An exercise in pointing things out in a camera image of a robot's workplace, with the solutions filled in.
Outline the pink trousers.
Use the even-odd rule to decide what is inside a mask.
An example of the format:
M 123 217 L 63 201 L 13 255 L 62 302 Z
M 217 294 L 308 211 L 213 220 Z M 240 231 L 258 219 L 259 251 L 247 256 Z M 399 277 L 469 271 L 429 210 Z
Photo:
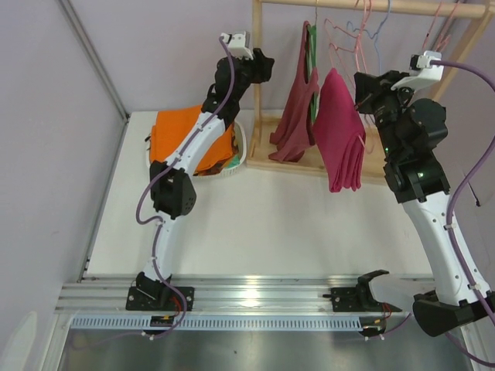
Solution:
M 312 131 L 328 175 L 329 191 L 358 190 L 366 135 L 344 79 L 334 68 L 320 89 Z

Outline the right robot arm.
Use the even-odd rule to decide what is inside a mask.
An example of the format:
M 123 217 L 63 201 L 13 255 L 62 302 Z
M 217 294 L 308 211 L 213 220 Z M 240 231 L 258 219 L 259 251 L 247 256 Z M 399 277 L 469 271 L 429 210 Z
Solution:
M 408 73 L 379 77 L 355 73 L 355 109 L 375 120 L 385 155 L 384 178 L 420 237 L 435 287 L 412 292 L 411 307 L 421 329 L 443 335 L 494 313 L 494 292 L 472 258 L 456 224 L 450 184 L 435 147 L 446 138 L 446 108 L 415 100 L 414 87 L 396 87 Z

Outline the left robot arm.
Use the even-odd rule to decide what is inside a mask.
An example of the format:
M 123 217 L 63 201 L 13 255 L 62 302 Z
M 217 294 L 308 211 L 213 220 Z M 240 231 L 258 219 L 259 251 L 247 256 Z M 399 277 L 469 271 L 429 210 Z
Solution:
M 269 81 L 274 64 L 259 48 L 251 58 L 227 55 L 219 60 L 214 82 L 189 134 L 166 160 L 152 162 L 150 182 L 142 195 L 152 199 L 156 215 L 148 221 L 156 223 L 155 236 L 151 257 L 129 291 L 133 298 L 126 304 L 128 310 L 140 301 L 151 310 L 164 309 L 171 297 L 186 299 L 170 283 L 171 255 L 181 224 L 196 203 L 193 174 L 213 143 L 234 123 L 246 90 Z

